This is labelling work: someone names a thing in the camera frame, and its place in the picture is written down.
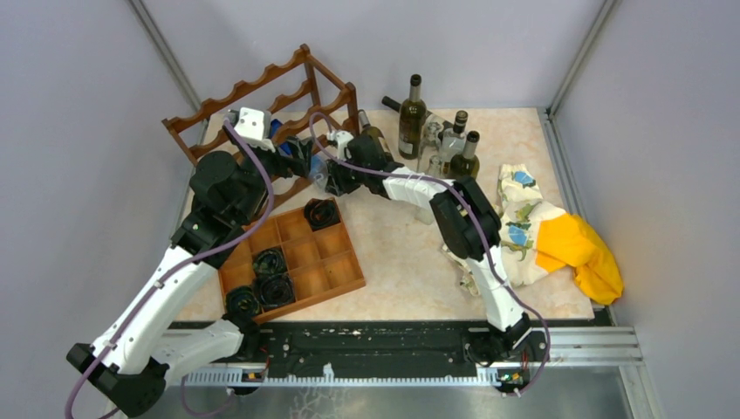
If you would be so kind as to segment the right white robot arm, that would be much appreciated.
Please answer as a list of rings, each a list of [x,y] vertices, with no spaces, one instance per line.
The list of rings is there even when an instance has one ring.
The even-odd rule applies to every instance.
[[[523,352],[531,321],[504,269],[500,217],[476,180],[443,180],[416,172],[367,135],[338,130],[328,135],[328,143],[336,149],[327,156],[334,194],[364,186],[390,201],[431,212],[447,249],[468,266],[480,292],[486,319],[494,328],[493,352],[503,360]]]

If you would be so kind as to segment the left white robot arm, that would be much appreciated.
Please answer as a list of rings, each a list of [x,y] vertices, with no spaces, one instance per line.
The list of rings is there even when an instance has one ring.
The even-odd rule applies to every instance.
[[[235,136],[233,143],[242,160],[216,150],[196,164],[191,211],[134,300],[95,341],[74,345],[66,356],[115,413],[142,416],[198,368],[232,356],[251,361],[260,353],[258,326],[244,314],[227,314],[181,344],[162,338],[202,284],[266,222],[276,203],[273,178],[310,173],[311,141],[290,138],[289,153],[269,140]]]

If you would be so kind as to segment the blue square glass bottle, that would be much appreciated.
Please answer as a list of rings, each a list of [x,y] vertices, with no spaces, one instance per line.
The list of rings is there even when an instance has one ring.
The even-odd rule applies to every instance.
[[[271,127],[268,137],[272,139],[277,130],[283,126],[278,119],[271,120]],[[278,146],[279,153],[284,156],[297,157],[298,154],[292,151],[291,145],[285,141]],[[308,179],[316,186],[317,189],[323,190],[327,183],[327,170],[324,158],[319,154],[313,154],[310,162],[310,172]]]

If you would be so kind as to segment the dark green wine bottle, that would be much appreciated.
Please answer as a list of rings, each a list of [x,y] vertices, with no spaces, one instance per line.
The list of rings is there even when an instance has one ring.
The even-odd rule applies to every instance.
[[[465,176],[477,178],[480,161],[476,155],[476,148],[480,141],[480,134],[473,130],[468,132],[462,152],[454,155],[449,164],[448,178],[461,179]]]

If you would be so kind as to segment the clear glass bottle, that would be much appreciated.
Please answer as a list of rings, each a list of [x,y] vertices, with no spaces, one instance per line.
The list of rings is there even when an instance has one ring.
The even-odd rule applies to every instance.
[[[442,158],[440,155],[430,156],[425,174],[435,178],[442,177]],[[415,213],[415,219],[426,225],[431,225],[435,222],[435,216],[431,209],[418,208]]]
[[[439,122],[427,122],[422,129],[422,137],[417,159],[417,170],[426,172],[429,166],[429,159],[437,155],[440,147],[440,133],[443,131],[443,125]]]

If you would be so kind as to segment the yellow cloth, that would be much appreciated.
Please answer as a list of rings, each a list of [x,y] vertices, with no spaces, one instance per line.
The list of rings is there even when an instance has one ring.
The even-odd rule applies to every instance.
[[[571,267],[575,285],[596,303],[608,306],[622,296],[624,282],[613,253],[580,216],[544,220],[535,249],[538,267],[547,272]]]

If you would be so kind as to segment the dark wine bottle beige label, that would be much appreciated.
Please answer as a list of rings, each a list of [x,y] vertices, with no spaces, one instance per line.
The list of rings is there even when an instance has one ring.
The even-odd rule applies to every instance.
[[[385,140],[381,130],[371,123],[367,112],[364,109],[358,110],[358,121],[360,123],[362,134],[368,135],[377,141]]]

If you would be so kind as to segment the rolled dark green tie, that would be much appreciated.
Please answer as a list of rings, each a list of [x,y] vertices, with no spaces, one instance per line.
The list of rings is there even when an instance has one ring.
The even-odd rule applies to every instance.
[[[263,312],[253,289],[249,285],[242,285],[231,289],[225,296],[227,314],[246,314],[251,318]]]

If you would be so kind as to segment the dark wine bottle grey label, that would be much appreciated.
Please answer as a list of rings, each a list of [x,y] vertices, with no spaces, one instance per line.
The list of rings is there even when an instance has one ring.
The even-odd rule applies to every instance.
[[[398,148],[401,157],[406,160],[416,159],[427,107],[421,99],[421,75],[413,74],[409,80],[409,95],[401,103],[399,111],[399,142]]]

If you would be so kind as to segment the dinosaur print white cloth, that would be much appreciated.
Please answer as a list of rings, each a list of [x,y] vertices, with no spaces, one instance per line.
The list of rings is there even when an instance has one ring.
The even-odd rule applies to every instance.
[[[546,201],[536,178],[524,164],[503,164],[497,192],[501,205],[495,211],[501,218],[501,254],[507,280],[512,287],[532,285],[565,263],[538,248],[545,223],[566,211]]]

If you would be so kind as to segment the clear glass bottle front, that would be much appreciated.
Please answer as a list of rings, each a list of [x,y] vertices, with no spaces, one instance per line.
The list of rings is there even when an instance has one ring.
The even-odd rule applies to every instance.
[[[430,156],[425,174],[435,178],[442,177],[442,158],[440,155]],[[431,225],[435,222],[435,216],[431,209],[418,208],[415,213],[415,219],[426,225]]]

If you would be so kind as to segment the wooden compartment tray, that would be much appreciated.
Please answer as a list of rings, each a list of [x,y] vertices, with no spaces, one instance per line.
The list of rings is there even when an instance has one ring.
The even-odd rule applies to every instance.
[[[263,312],[252,318],[258,324],[365,286],[366,280],[340,211],[339,223],[312,231],[303,209],[271,216],[231,252],[218,271],[225,311],[228,291],[242,285],[249,285],[254,291],[257,276],[252,268],[253,258],[260,251],[273,247],[281,248],[284,253],[286,273],[293,281],[296,301],[269,311],[262,308]]]

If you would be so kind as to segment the rolled tie orange pattern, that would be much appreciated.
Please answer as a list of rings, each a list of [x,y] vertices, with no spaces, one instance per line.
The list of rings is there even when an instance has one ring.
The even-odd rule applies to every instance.
[[[312,231],[323,230],[340,222],[337,204],[331,199],[312,199],[304,206],[303,215]]]

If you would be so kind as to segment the rolled dark blue tie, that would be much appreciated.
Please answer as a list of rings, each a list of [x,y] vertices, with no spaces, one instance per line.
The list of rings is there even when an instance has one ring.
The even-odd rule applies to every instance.
[[[294,284],[287,273],[259,276],[255,279],[253,288],[257,301],[265,311],[296,301]]]

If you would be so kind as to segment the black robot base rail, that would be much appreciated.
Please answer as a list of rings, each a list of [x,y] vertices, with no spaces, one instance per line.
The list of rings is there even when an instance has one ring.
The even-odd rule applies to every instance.
[[[549,368],[638,367],[629,327],[556,322],[507,349],[480,320],[278,322],[252,357],[231,355],[185,377],[194,386],[485,387],[521,395]]]

